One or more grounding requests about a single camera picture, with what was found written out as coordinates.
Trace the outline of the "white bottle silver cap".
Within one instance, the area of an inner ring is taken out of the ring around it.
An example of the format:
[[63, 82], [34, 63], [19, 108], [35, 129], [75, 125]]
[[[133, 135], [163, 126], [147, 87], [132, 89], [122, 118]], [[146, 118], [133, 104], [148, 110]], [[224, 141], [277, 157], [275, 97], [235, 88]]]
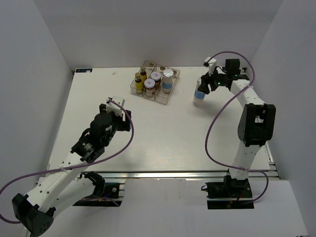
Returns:
[[172, 90], [173, 76], [174, 72], [171, 69], [165, 69], [163, 71], [162, 90], [164, 93], [169, 93]]

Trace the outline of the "red label spice jar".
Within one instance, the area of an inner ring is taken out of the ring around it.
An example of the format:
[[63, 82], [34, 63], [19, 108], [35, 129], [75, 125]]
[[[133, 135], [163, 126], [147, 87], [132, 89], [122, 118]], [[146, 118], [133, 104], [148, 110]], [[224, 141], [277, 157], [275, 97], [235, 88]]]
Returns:
[[158, 89], [161, 83], [161, 73], [153, 71], [150, 75], [150, 78], [155, 81], [155, 89]]

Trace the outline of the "yellow label brown bottle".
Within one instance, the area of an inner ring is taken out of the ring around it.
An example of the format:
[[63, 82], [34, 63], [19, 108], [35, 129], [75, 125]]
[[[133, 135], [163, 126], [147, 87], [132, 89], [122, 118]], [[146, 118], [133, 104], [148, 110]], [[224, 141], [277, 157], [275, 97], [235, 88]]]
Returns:
[[136, 88], [136, 93], [139, 95], [142, 95], [143, 93], [143, 84], [142, 84], [142, 78], [139, 73], [135, 73], [135, 88]]

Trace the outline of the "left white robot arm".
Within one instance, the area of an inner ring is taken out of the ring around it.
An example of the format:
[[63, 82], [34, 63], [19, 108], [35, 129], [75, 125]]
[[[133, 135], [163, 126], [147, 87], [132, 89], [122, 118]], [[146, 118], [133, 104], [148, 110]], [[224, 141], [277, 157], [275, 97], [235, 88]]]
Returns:
[[83, 175], [75, 186], [69, 186], [105, 152], [116, 132], [134, 131], [131, 111], [119, 102], [100, 104], [99, 110], [59, 168], [25, 195], [17, 194], [12, 199], [15, 217], [32, 236], [44, 234], [58, 214], [80, 199], [98, 198], [105, 193], [105, 180], [94, 171]]

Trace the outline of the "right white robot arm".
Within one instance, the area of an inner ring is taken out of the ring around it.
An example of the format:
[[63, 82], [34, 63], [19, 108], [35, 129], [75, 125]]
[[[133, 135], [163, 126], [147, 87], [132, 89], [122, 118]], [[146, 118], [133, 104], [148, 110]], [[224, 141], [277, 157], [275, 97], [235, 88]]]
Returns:
[[256, 94], [249, 77], [241, 73], [239, 59], [227, 59], [221, 73], [218, 72], [215, 59], [206, 58], [204, 66], [209, 71], [200, 77], [197, 91], [209, 94], [221, 86], [226, 87], [243, 108], [237, 127], [240, 143], [234, 162], [229, 165], [232, 179], [223, 184], [223, 192], [234, 197], [241, 191], [237, 180], [248, 178], [256, 154], [273, 136], [276, 107], [267, 104]]

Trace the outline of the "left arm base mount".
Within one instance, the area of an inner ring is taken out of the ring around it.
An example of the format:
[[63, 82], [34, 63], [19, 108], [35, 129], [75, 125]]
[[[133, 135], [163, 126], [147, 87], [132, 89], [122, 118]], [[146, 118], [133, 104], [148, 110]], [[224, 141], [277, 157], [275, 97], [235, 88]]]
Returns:
[[80, 174], [77, 181], [84, 179], [92, 181], [96, 188], [91, 195], [80, 199], [73, 206], [120, 207], [124, 197], [124, 181], [109, 181], [94, 171]]

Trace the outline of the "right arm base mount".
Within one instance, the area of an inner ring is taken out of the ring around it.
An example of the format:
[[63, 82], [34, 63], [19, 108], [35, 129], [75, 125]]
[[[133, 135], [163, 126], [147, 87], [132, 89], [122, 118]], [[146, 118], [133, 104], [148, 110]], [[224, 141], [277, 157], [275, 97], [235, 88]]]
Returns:
[[205, 183], [201, 190], [207, 192], [207, 208], [209, 210], [254, 208], [248, 179], [238, 180], [226, 175], [221, 182]]

